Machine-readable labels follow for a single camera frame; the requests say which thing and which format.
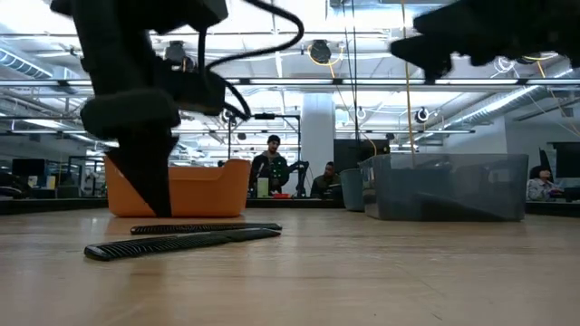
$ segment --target orange plastic tub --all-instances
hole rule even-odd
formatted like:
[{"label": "orange plastic tub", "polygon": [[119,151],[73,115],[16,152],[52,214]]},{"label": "orange plastic tub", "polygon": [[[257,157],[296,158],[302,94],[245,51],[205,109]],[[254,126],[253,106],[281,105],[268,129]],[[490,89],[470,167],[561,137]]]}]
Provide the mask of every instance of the orange plastic tub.
[{"label": "orange plastic tub", "polygon": [[[230,159],[222,168],[169,167],[173,217],[234,217],[246,207],[250,162]],[[155,216],[129,181],[105,158],[109,209],[119,217]]]}]

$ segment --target comb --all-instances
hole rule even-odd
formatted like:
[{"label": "comb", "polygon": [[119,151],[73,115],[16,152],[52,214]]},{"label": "comb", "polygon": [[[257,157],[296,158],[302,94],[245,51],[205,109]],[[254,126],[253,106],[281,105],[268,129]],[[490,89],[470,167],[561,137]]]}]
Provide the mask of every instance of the comb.
[{"label": "comb", "polygon": [[241,230],[249,228],[263,228],[276,231],[282,230],[282,226],[275,223],[227,223],[209,225],[138,225],[132,227],[130,233],[132,235],[171,235]]},{"label": "comb", "polygon": [[204,248],[279,235],[279,232],[268,229],[244,229],[196,235],[161,236],[105,244],[91,244],[84,248],[84,255],[93,260],[108,262],[121,258],[139,257],[145,254]]}]

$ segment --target wooden table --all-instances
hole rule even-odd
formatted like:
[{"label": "wooden table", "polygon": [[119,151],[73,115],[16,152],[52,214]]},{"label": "wooden table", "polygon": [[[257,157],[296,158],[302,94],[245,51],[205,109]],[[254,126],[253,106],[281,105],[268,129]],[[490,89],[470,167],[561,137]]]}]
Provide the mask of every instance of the wooden table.
[{"label": "wooden table", "polygon": [[110,218],[106,210],[2,216],[2,324],[576,326],[580,320],[580,219],[429,224],[332,209],[262,209],[248,210],[246,221],[279,222],[285,230],[252,243],[98,263],[83,257],[85,245],[129,238],[131,226],[159,220]]}]

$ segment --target white column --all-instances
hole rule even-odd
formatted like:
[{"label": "white column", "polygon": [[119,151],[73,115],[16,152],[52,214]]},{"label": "white column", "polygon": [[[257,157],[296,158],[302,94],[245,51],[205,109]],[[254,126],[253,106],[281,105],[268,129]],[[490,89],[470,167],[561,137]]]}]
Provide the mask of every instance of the white column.
[{"label": "white column", "polygon": [[[302,107],[302,160],[310,162],[314,177],[334,160],[334,102],[332,93],[306,93]],[[308,183],[304,185],[310,195]]]}]

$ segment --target gray trash can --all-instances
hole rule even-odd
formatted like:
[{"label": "gray trash can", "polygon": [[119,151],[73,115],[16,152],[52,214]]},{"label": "gray trash can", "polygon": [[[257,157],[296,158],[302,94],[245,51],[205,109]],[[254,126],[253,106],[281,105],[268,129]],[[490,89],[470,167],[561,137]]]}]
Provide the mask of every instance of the gray trash can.
[{"label": "gray trash can", "polygon": [[341,172],[344,206],[351,212],[364,212],[363,177],[359,168]]}]

